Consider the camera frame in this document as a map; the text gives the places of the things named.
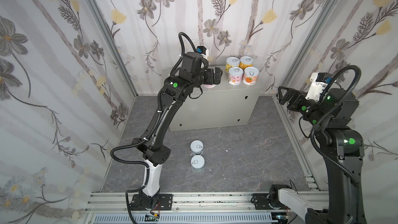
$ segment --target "gray marble floor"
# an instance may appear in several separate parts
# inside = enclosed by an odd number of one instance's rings
[[[140,137],[157,107],[155,96],[139,96],[119,145]],[[204,144],[206,164],[192,170],[190,143]],[[247,126],[180,132],[168,131],[164,145],[171,155],[160,177],[162,192],[268,191],[271,184],[289,184],[308,190],[304,173],[271,97],[259,97]],[[143,160],[137,149],[121,150],[126,160]],[[142,185],[144,167],[112,161],[102,192],[124,192]]]

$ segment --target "black bracket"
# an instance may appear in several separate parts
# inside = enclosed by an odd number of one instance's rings
[[[173,195],[172,194],[160,194],[159,195],[159,205],[154,208],[154,211],[157,210],[172,210],[173,204]],[[145,207],[142,207],[141,197],[139,194],[133,195],[132,201],[130,204],[131,211],[146,211]]]
[[[271,209],[286,209],[286,206],[280,208],[273,208],[268,201],[269,194],[253,194],[251,203],[254,204],[256,210],[271,210]]]

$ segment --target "pink container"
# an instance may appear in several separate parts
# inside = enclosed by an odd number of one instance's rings
[[[232,67],[228,70],[228,83],[232,85],[239,85],[242,81],[243,69],[240,67]]]

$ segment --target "wall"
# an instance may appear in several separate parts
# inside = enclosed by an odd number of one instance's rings
[[[77,223],[133,98],[84,0],[0,0],[1,222]]]
[[[275,93],[326,0],[96,1],[138,93],[153,94],[181,54],[180,31],[210,50],[212,66],[255,58],[263,91]]]
[[[354,93],[359,107],[349,126],[365,141],[362,173],[368,223],[395,223],[398,217],[398,0],[340,0],[289,87],[306,90],[312,72],[335,72],[357,65],[362,77]],[[347,88],[353,72],[339,82]],[[326,167],[311,142],[301,134],[298,117],[290,112],[296,133],[311,160],[318,183],[327,189]],[[311,125],[303,124],[306,134]]]

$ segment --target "white can lid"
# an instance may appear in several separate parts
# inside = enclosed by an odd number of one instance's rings
[[[195,169],[200,169],[205,166],[205,159],[201,155],[195,155],[191,158],[191,165]]]
[[[203,150],[203,143],[200,140],[195,140],[191,143],[191,150],[195,153],[199,153]]]
[[[229,58],[226,59],[226,62],[229,65],[233,65],[234,66],[234,65],[238,65],[240,63],[240,60],[238,58],[236,58],[236,57],[229,57]]]
[[[248,56],[242,56],[240,58],[240,62],[242,62],[243,64],[252,64],[253,63],[253,58],[248,57]]]
[[[243,75],[243,69],[240,67],[232,67],[228,70],[228,73],[232,76],[241,76]]]
[[[257,76],[260,74],[260,71],[255,67],[247,67],[245,68],[245,74],[246,76]]]

